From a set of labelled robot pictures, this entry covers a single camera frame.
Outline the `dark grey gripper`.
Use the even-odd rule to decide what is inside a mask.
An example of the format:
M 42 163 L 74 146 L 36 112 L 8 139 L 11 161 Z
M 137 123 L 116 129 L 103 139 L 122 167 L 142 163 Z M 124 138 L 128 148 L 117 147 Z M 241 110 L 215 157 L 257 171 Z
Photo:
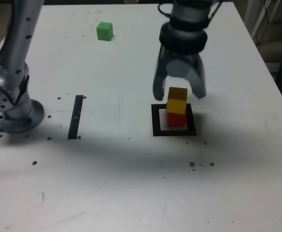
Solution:
M 206 96 L 204 65 L 198 53 L 179 54 L 161 45 L 153 80 L 153 96 L 157 101 L 164 98 L 167 75 L 187 80 L 198 99 Z

